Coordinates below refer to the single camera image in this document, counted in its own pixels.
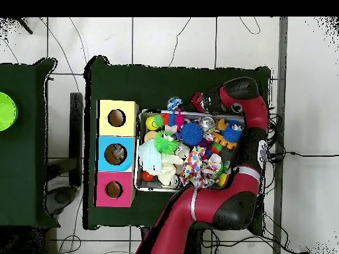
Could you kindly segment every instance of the pom pom toy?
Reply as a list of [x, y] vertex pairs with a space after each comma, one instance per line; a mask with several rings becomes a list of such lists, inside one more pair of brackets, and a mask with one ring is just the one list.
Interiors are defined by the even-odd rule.
[[177, 140], [171, 132], [161, 131], [156, 134], [154, 145], [160, 153], [171, 154], [177, 149]]
[[177, 109], [178, 114], [175, 117], [175, 124], [177, 125], [177, 129], [180, 130], [180, 128], [183, 126], [183, 124], [185, 124], [185, 119], [183, 117], [183, 115], [181, 115], [181, 111], [180, 109]]
[[221, 149], [222, 149], [221, 144], [220, 144], [220, 143], [215, 143], [215, 142], [213, 142], [213, 143], [211, 144], [211, 147], [212, 147], [212, 148], [215, 147], [215, 148], [217, 149], [217, 151], [218, 151], [217, 154], [219, 154], [219, 152], [220, 152]]
[[230, 143], [237, 142], [241, 136], [242, 127], [239, 122], [229, 120], [225, 130], [221, 132], [223, 138]]
[[160, 114], [160, 116], [162, 117], [164, 124], [168, 124], [168, 114], [162, 113], [162, 114]]
[[203, 129], [194, 122], [184, 124], [181, 129], [183, 143], [189, 146], [197, 145], [203, 139], [203, 134]]
[[154, 124], [157, 127], [163, 126], [164, 125], [164, 119], [161, 117], [161, 115], [155, 115], [154, 116]]

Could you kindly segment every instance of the pink toy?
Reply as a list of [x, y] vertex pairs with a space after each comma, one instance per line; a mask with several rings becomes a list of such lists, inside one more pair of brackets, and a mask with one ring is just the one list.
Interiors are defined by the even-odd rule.
[[175, 118], [175, 124], [177, 125], [177, 130], [179, 131], [181, 127], [183, 126], [183, 124], [185, 124], [185, 119], [183, 115], [181, 115], [180, 109], [177, 109], [177, 111], [178, 111], [178, 114]]

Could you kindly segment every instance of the green table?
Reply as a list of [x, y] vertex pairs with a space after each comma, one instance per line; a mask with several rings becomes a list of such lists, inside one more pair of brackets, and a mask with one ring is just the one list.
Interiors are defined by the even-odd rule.
[[0, 91], [17, 104], [17, 121], [0, 132], [0, 225], [57, 227], [44, 210], [45, 82], [54, 59], [0, 64]]
[[173, 193], [137, 191], [130, 208], [93, 206], [97, 100], [135, 101], [139, 109], [166, 110], [174, 95], [188, 103], [197, 91], [208, 91], [238, 77], [256, 80], [267, 104], [271, 71], [267, 67], [243, 69], [189, 69], [146, 67], [143, 65], [109, 65], [103, 56], [93, 57], [85, 68], [85, 159], [84, 159], [84, 228], [104, 226], [153, 226]]

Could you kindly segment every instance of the red robot arm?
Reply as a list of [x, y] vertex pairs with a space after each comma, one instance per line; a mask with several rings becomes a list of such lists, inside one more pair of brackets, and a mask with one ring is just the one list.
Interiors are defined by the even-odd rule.
[[187, 187], [177, 192], [136, 254], [183, 254], [193, 222], [210, 223], [221, 230], [241, 230], [252, 221], [266, 160], [268, 121], [256, 82], [249, 77], [234, 79], [216, 91], [195, 94], [192, 103], [198, 111], [211, 114], [230, 106], [243, 112], [246, 128], [232, 173], [223, 189]]

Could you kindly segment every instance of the orange toy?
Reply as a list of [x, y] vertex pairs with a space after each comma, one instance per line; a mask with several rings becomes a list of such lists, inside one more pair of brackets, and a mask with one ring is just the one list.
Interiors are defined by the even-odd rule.
[[227, 149], [232, 150], [234, 147], [236, 147], [236, 142], [228, 142], [226, 141], [223, 136], [221, 136], [220, 134], [217, 134], [216, 132], [212, 132], [214, 138], [214, 142], [215, 143], [219, 143], [221, 146], [226, 146]]

